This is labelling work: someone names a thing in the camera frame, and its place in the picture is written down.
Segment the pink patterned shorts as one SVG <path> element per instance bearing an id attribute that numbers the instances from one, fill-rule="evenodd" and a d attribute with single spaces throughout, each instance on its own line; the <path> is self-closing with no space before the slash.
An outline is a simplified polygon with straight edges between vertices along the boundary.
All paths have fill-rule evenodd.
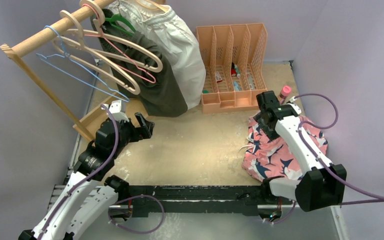
<path id="1" fill-rule="evenodd" d="M 300 180 L 302 170 L 286 142 L 270 140 L 251 116 L 248 118 L 247 145 L 241 167 L 253 178 L 262 181 L 272 177 Z"/>

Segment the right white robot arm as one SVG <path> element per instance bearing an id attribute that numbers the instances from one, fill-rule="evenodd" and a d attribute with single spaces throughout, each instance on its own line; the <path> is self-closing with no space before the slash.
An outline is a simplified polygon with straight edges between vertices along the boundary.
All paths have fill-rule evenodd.
<path id="1" fill-rule="evenodd" d="M 256 102 L 258 125 L 271 141 L 285 141 L 302 172 L 300 180 L 284 176 L 264 179 L 262 200 L 272 204 L 283 197 L 295 201 L 305 212 L 342 204 L 347 171 L 343 165 L 333 164 L 305 131 L 302 111 L 294 98 L 281 104 L 273 91 L 266 91 L 256 95 Z"/>

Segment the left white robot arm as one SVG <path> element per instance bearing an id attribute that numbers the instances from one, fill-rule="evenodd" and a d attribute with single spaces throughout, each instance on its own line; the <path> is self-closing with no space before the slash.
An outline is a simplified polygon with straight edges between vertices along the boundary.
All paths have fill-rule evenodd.
<path id="1" fill-rule="evenodd" d="M 118 176 L 105 177 L 115 158 L 129 143 L 150 139 L 155 123 L 137 112 L 139 126 L 115 113 L 100 125 L 95 139 L 78 157 L 66 186 L 45 217 L 20 240 L 78 240 L 112 204 L 131 204 L 130 185 Z"/>

